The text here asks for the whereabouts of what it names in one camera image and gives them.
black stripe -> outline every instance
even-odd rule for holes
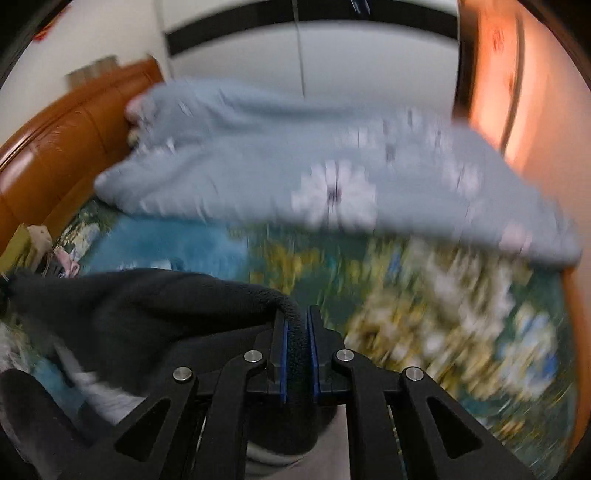
[[[298,0],[300,21],[369,20],[457,40],[457,16],[399,0]]]
[[[166,35],[168,52],[178,55],[202,43],[256,27],[293,22],[291,0],[267,0],[200,18]]]

silver bolt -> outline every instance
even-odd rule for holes
[[[425,376],[423,370],[421,370],[419,367],[408,367],[404,371],[404,374],[407,376],[409,380],[412,380],[413,382],[418,382],[419,380],[422,380]]]
[[[353,358],[355,358],[355,354],[346,348],[339,350],[336,352],[336,358],[338,358],[341,362],[350,362]]]
[[[191,369],[189,367],[178,367],[173,372],[173,378],[178,383],[188,382],[189,380],[191,380],[192,376],[193,376],[193,372],[191,371]]]
[[[262,360],[262,353],[260,353],[258,350],[249,350],[244,354],[244,360],[250,364],[255,364]]]

headboard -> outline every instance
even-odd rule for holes
[[[96,175],[129,153],[125,105],[162,80],[152,58],[113,70],[52,103],[0,148],[0,252],[21,223],[61,234]]]

mattress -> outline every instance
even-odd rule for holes
[[[539,478],[566,458],[577,385],[557,270],[420,238],[128,216],[96,199],[58,245],[81,275],[200,272],[317,304],[376,364],[424,368]]]

bed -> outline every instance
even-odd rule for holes
[[[319,304],[327,325],[341,331],[351,348],[387,368],[420,364],[540,478],[551,476],[577,445],[591,410],[588,325],[574,272],[532,268],[477,249],[407,236],[323,235],[123,214],[92,198],[92,182],[129,154],[125,105],[160,80],[154,60],[116,70],[58,100],[4,145],[0,247],[20,223],[45,224],[80,262],[82,274],[135,267],[200,271],[277,288],[301,305]],[[501,350],[523,347],[517,334],[520,342],[531,343],[551,331],[550,343],[557,348],[541,359],[539,375],[500,382],[488,369],[491,359],[497,367],[502,364],[493,358],[500,354],[491,350],[496,345],[469,345],[442,327],[437,319],[445,302],[426,298],[417,287],[428,282],[421,263],[426,256],[436,259],[438,274],[471,288],[499,270],[470,272],[462,265],[502,264],[509,272],[504,294],[514,305],[503,315]],[[389,321],[375,322],[379,316]],[[398,329],[392,335],[399,348],[393,340],[376,341],[389,338],[391,332],[384,331],[389,324]],[[440,361],[426,363],[424,341],[431,345],[427,351],[446,345]],[[468,353],[458,359],[462,351]],[[541,425],[550,427],[541,430]]]

